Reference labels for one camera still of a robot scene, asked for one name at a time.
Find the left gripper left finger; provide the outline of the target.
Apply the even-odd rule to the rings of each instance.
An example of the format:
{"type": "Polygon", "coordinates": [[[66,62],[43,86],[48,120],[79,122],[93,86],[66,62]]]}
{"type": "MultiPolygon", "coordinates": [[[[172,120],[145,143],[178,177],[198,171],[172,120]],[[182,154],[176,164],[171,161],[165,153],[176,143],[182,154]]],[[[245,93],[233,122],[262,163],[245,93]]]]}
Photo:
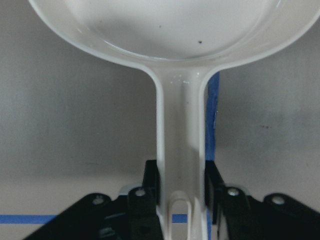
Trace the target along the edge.
{"type": "Polygon", "coordinates": [[[156,160],[145,162],[142,185],[128,193],[127,214],[131,240],[159,240],[160,220],[157,205],[160,177],[156,160]]]}

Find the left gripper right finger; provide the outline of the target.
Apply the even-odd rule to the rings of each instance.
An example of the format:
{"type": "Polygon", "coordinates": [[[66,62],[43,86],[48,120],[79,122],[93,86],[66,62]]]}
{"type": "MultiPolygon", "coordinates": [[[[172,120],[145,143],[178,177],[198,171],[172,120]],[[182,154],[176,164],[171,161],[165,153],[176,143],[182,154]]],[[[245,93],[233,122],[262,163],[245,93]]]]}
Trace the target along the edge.
{"type": "Polygon", "coordinates": [[[245,193],[226,186],[216,164],[205,162],[205,203],[219,240],[251,240],[253,215],[245,193]]]}

